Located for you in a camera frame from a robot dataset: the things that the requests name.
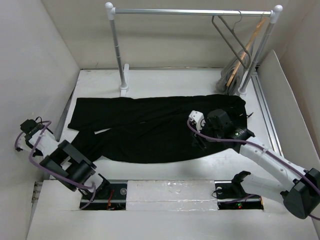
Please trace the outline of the black trousers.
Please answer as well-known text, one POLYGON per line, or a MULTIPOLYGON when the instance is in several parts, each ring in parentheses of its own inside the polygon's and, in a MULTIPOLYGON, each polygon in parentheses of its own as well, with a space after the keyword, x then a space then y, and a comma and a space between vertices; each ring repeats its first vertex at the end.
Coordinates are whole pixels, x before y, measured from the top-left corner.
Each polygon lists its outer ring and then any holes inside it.
POLYGON ((105 157, 135 164, 188 161, 222 152, 222 143, 193 146, 187 121, 222 109, 239 127, 247 126, 246 103, 221 94, 151 98, 78 98, 68 124, 77 131, 72 144, 89 160, 105 157))

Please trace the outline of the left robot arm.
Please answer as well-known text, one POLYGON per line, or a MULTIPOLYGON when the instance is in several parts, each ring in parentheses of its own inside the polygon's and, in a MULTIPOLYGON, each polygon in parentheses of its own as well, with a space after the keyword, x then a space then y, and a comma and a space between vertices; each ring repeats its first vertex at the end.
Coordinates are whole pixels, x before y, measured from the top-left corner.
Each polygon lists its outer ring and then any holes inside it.
POLYGON ((17 151, 29 152, 29 161, 43 172, 55 177, 70 191, 79 191, 85 199, 106 199, 111 183, 98 174, 97 166, 87 157, 76 138, 72 142, 56 141, 49 129, 51 122, 27 119, 20 124, 21 133, 15 141, 17 151))

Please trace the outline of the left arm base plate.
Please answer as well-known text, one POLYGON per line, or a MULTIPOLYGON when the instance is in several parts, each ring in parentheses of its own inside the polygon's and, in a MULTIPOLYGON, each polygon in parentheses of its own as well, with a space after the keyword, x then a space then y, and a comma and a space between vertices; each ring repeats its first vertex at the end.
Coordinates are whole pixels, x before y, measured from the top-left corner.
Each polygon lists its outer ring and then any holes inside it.
POLYGON ((79 189, 81 200, 79 208, 84 211, 121 211, 126 209, 127 181, 102 182, 93 190, 79 189))

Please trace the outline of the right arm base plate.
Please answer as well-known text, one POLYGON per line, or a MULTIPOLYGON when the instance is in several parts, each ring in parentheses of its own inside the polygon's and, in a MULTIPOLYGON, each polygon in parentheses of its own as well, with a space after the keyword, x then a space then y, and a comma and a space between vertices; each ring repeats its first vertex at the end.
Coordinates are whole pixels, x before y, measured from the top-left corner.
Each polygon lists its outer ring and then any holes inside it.
POLYGON ((217 200, 218 210, 263 210, 259 195, 245 193, 243 188, 231 180, 216 180, 211 196, 217 200))

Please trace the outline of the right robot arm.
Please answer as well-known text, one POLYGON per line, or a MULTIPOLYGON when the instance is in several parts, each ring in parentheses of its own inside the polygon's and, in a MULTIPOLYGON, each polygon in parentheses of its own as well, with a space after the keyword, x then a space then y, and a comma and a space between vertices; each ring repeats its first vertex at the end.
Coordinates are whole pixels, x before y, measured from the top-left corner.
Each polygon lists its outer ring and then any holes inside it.
POLYGON ((216 109, 204 115, 193 110, 187 126, 201 149, 207 149, 210 143, 223 144, 275 178, 269 180, 241 171, 231 180, 231 191, 235 196, 242 199, 247 199, 249 194, 266 197, 283 204, 299 219, 310 217, 320 204, 319 170, 307 170, 267 148, 252 131, 232 122, 226 111, 216 109))

